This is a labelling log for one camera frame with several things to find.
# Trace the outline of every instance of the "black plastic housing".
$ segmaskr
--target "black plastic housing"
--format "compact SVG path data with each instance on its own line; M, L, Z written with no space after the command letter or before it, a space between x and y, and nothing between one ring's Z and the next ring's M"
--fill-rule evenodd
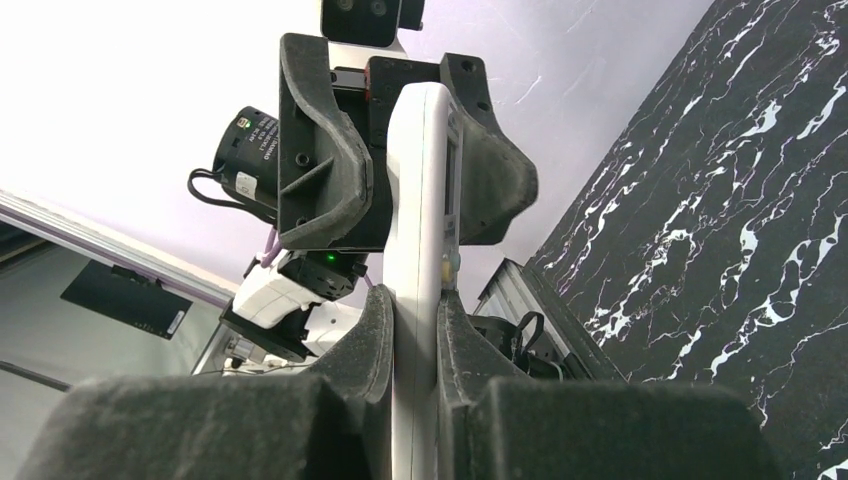
M388 122L403 87L441 82L459 108L463 144L460 244L494 245L535 202L533 163L500 130L485 66L446 54L441 64L372 57L361 93L334 89L325 38L280 42L277 231L289 250L379 252L391 225Z
M256 108L241 109L224 131L212 164L228 196L270 218L277 216L278 123Z
M331 42L385 48L397 36L400 10L401 0L323 0L321 33Z
M334 301L353 293L356 282L367 271L366 258L365 254L298 251L280 267L280 274Z
M781 478L751 413L721 389L534 381L474 330L458 295L438 315L434 478ZM17 478L390 479L394 327L378 285L299 375L74 388Z

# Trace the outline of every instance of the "wire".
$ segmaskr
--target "wire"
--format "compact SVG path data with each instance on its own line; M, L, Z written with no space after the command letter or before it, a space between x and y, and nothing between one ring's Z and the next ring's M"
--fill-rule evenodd
M194 180L196 178L206 178L206 179L214 180L214 181L220 183L221 179L223 178L223 175L224 174L221 173L221 172L212 172L212 171L206 170L205 168L195 168L194 170L191 171L191 173L188 174L188 183L187 183L188 192L191 194L191 196L193 196L194 198L200 200L201 202L203 202L207 205L215 205L216 207L234 208L236 210L241 210L243 212L247 212L247 213L253 215L254 217L258 218L259 220L262 220L265 223L270 223L272 225L275 223L275 219L268 217L266 215L262 215L260 213L253 212L249 208L247 208L247 206L245 206L243 203L232 202L232 201L229 201L229 200L220 200L220 199L217 199L217 198L210 198L210 197L207 197L206 195L200 193L197 190L197 188L194 187Z
M276 240L276 239L277 239L277 229L274 228L274 227L271 227L271 231L268 232L268 240L265 240L265 253L266 254L268 252L270 252L272 248L274 248L274 240Z
M527 345L525 345L523 349L519 347L519 355L526 355L527 352L530 351L530 348L535 345L537 341L539 341L539 338L541 338L542 333L544 333L545 316L539 312L529 311L525 313L524 317L521 318L521 321L518 322L518 330L516 330L515 332L515 337L517 339L520 339L522 332L524 332L524 329L527 328L527 325L529 325L530 322L534 319L536 320L536 328L533 331L533 335L530 337L530 340L527 341Z
M274 259L277 258L277 255L279 255L282 251L283 245L280 243L280 239L278 238L277 242L274 243L274 246L271 247L271 250L265 253L265 256L262 257L262 261L259 262L259 266L262 268L268 268L271 265L271 262L273 262Z
M547 362L547 363L549 363L549 364L553 365L553 366L554 366L554 368L556 368L556 369L557 369L557 373L559 373L559 381L560 381L560 382L561 382L561 381L563 381L562 367L560 367L559 365L557 365L556 363L554 363L554 362L552 362L552 361L550 361L550 360L542 359L542 361L543 361L543 362Z
M274 367L274 368L271 368L269 370L265 370L265 371L262 371L262 372L245 372L245 371L242 371L242 370L233 370L233 369L230 369L230 368L224 368L224 369L221 369L221 370L212 370L211 372L198 373L197 375L192 375L192 376L193 377L202 377L203 375L211 375L213 373L218 373L218 374L235 373L237 375L247 375L249 377L252 377L252 376L256 376L256 375L265 375L266 373L276 372L277 370L283 370L283 369L286 369L286 368L298 368L298 367L305 368L305 367L308 367L308 366L309 365L302 365L302 364L280 365L279 367Z

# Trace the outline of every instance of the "white label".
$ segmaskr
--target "white label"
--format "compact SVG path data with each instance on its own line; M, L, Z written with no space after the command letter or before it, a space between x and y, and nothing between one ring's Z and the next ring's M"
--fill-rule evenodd
M256 178L239 172L236 175L236 191L251 200L256 200Z
M168 335L173 335L174 332L177 331L177 328L180 326L180 323L183 322L183 318L185 318L185 312L180 310L177 312L177 316L174 317L174 321L171 322L171 326L168 327Z

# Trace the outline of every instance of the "white remote control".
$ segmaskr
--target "white remote control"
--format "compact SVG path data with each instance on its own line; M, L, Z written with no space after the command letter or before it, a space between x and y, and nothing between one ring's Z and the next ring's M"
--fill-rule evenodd
M456 288L462 131L439 83L404 87L389 122L392 226L383 281L394 294L392 478L432 479L436 468L436 311Z

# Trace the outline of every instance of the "black and white marble wall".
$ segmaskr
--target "black and white marble wall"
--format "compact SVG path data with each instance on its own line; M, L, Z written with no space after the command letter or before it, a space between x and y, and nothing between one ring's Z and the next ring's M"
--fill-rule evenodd
M632 382L848 475L848 0L718 0L530 261Z

